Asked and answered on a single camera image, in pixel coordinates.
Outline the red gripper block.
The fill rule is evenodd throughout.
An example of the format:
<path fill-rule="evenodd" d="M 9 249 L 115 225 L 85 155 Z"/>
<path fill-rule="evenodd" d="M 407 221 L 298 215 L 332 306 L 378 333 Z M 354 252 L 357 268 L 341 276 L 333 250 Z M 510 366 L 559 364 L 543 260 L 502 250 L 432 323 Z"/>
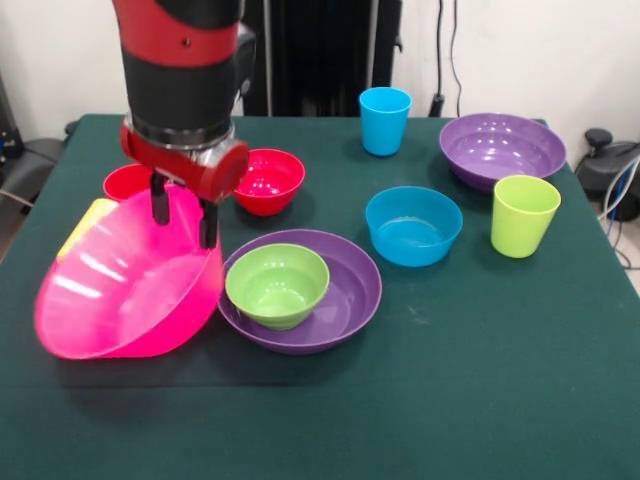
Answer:
<path fill-rule="evenodd" d="M 158 225 L 170 221 L 165 183 L 171 180 L 200 198 L 200 245 L 214 249 L 218 242 L 218 205 L 238 186 L 248 168 L 249 147 L 235 137 L 234 128 L 218 142 L 187 149 L 154 145 L 124 124 L 120 131 L 125 154 L 151 172 L 151 210 Z"/>

